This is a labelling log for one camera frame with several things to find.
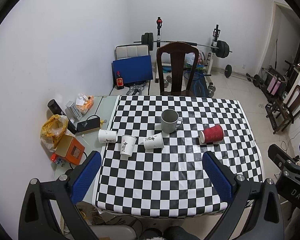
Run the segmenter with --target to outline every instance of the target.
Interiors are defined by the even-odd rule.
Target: red label
[[[117,78],[117,86],[118,87],[123,86],[122,78]]]

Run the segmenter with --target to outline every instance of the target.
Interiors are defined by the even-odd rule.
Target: phone
[[[84,132],[92,129],[100,128],[100,117],[88,119],[77,124],[77,132]]]

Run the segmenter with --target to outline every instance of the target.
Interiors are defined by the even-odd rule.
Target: screw
[[[31,179],[30,184],[31,184],[31,185],[34,185],[34,184],[36,184],[37,182],[38,182],[37,179]]]
[[[237,175],[237,180],[238,181],[244,181],[244,176],[241,175],[241,174]]]
[[[274,181],[273,181],[272,179],[270,179],[270,178],[266,179],[266,181],[267,181],[267,183],[270,184],[270,185],[274,184]]]
[[[68,178],[68,176],[67,176],[66,174],[63,174],[63,175],[61,175],[61,176],[59,177],[59,179],[60,179],[61,181],[65,181],[67,178]]]

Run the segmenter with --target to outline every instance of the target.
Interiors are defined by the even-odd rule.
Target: wooden chair
[[[296,93],[297,89],[299,90],[299,94],[297,95],[296,99],[291,103],[290,106],[289,103],[291,99],[293,98],[294,94]],[[278,110],[279,114],[276,116],[278,118],[280,115],[283,117],[282,123],[277,127],[276,130],[274,130],[273,134],[275,134],[277,131],[279,131],[282,127],[281,131],[284,131],[287,126],[294,122],[294,120],[300,115],[300,110],[297,111],[295,114],[293,114],[293,111],[296,110],[300,106],[300,86],[296,85],[295,89],[293,90],[292,95],[290,96],[287,103],[283,103],[281,98],[277,98],[273,104],[273,106],[270,109],[269,114],[266,117],[269,117],[269,115],[274,111]]]
[[[171,59],[171,92],[164,91],[163,84],[163,69],[162,69],[162,54],[170,54]],[[185,56],[188,53],[194,53],[194,62],[190,72],[188,84],[186,90],[181,91],[182,80],[183,80],[183,67]],[[159,74],[159,85],[160,85],[160,95],[162,96],[185,96],[185,97],[194,97],[194,94],[190,92],[190,86],[194,76],[194,71],[197,66],[199,59],[199,51],[197,48],[186,44],[184,42],[171,42],[167,45],[164,45],[157,50],[157,65],[158,65],[158,74]]]

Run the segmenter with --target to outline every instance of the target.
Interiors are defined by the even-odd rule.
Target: red paper cup
[[[206,128],[200,131],[199,138],[201,143],[218,142],[222,141],[224,137],[223,128],[220,124]]]

